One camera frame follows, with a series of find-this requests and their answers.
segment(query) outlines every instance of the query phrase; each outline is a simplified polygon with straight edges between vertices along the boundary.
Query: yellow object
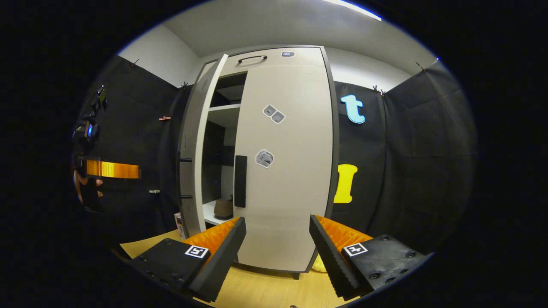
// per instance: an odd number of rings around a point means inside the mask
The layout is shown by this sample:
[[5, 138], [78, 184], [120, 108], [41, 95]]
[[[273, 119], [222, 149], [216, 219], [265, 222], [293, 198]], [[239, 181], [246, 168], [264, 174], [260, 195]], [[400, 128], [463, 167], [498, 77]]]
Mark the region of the yellow object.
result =
[[335, 193], [335, 203], [350, 203], [352, 196], [350, 190], [352, 188], [352, 179], [354, 173], [358, 171], [358, 167], [349, 164], [339, 165], [339, 183], [337, 184], [337, 192]]
[[215, 254], [217, 249], [221, 246], [225, 237], [229, 234], [234, 224], [238, 221], [239, 217], [233, 218], [225, 223], [211, 227], [203, 232], [200, 232], [194, 236], [191, 236], [183, 241], [183, 243], [199, 246], [209, 249], [211, 255], [204, 263], [204, 266], [211, 260], [211, 257]]
[[102, 161], [94, 161], [88, 159], [87, 173], [88, 175], [105, 176], [107, 178], [121, 178], [121, 179], [138, 179], [139, 178], [139, 166], [109, 163]]
[[323, 229], [326, 231], [327, 235], [337, 248], [337, 251], [340, 253], [341, 250], [347, 246], [354, 245], [357, 243], [365, 242], [372, 237], [368, 236], [365, 233], [361, 233], [357, 230], [349, 228], [343, 224], [340, 224], [331, 219], [315, 215], [319, 221], [319, 224], [322, 225]]
[[314, 261], [314, 264], [312, 264], [312, 269], [318, 272], [327, 273], [326, 266], [323, 265], [322, 258], [320, 258], [319, 254], [316, 261]]

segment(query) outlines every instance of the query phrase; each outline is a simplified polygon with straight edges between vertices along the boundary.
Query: open cabinet door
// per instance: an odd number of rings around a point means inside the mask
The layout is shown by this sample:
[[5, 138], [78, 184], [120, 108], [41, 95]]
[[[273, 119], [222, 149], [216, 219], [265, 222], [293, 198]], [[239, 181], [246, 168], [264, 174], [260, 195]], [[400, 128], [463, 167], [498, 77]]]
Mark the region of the open cabinet door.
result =
[[181, 126], [179, 141], [180, 211], [188, 236], [206, 230], [202, 210], [202, 149], [206, 121], [215, 86], [228, 55], [223, 55], [213, 65], [205, 66], [192, 87]]
[[315, 251], [310, 214], [323, 215], [328, 203], [332, 113], [325, 67], [248, 71], [234, 167], [234, 217], [245, 217], [247, 227], [239, 263], [307, 270]]

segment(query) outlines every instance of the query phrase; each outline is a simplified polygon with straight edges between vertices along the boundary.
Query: wooden table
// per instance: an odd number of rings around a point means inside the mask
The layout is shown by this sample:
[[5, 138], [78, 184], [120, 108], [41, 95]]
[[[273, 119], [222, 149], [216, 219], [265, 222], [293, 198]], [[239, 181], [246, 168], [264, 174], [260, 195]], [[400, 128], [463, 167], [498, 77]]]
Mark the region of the wooden table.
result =
[[[131, 258], [135, 258], [165, 238], [182, 241], [178, 231], [173, 230], [120, 246]], [[233, 264], [217, 300], [206, 304], [217, 308], [289, 308], [291, 305], [298, 308], [333, 308], [352, 300], [344, 301], [335, 295], [327, 273], [311, 270], [302, 273], [299, 280], [294, 280], [291, 273], [251, 271], [244, 265]]]

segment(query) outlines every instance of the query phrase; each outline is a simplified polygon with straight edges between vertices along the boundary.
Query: cabinet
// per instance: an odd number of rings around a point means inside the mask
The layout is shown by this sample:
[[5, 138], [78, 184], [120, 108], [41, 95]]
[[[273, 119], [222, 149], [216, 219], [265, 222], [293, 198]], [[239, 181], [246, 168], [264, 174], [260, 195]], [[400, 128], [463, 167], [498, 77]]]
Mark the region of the cabinet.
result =
[[223, 55], [204, 65], [181, 128], [181, 213], [189, 235], [205, 230], [206, 221], [223, 222], [212, 216], [215, 199], [233, 194], [234, 216], [247, 226], [239, 263], [307, 272], [316, 254], [310, 214], [330, 216], [336, 188], [334, 97], [322, 47]]

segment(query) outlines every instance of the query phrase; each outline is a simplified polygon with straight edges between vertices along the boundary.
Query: door handle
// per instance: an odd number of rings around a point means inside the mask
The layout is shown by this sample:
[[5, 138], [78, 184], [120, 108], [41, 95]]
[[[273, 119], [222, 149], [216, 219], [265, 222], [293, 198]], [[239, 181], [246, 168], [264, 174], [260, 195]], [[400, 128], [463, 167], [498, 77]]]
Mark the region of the door handle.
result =
[[265, 56], [265, 55], [254, 55], [254, 56], [249, 56], [247, 58], [243, 58], [243, 59], [239, 59], [238, 60], [238, 63], [242, 63], [243, 60], [247, 60], [247, 59], [251, 59], [251, 58], [258, 58], [258, 57], [261, 57], [263, 58], [263, 60], [266, 60], [268, 57]]
[[234, 162], [234, 206], [246, 207], [247, 156], [236, 155]]

